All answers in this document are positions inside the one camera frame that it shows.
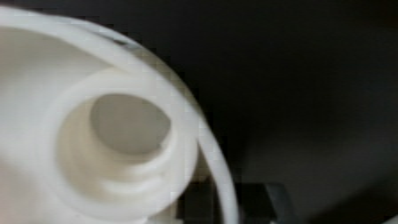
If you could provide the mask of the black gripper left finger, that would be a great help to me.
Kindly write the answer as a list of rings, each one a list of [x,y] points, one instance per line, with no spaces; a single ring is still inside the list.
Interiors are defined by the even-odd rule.
[[[183,224],[212,224],[215,191],[210,182],[192,183],[178,200],[178,218]]]

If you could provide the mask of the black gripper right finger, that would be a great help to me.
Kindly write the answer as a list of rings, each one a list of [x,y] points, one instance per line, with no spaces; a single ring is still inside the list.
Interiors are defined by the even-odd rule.
[[[237,186],[242,224],[297,224],[297,214],[285,185],[244,183]]]

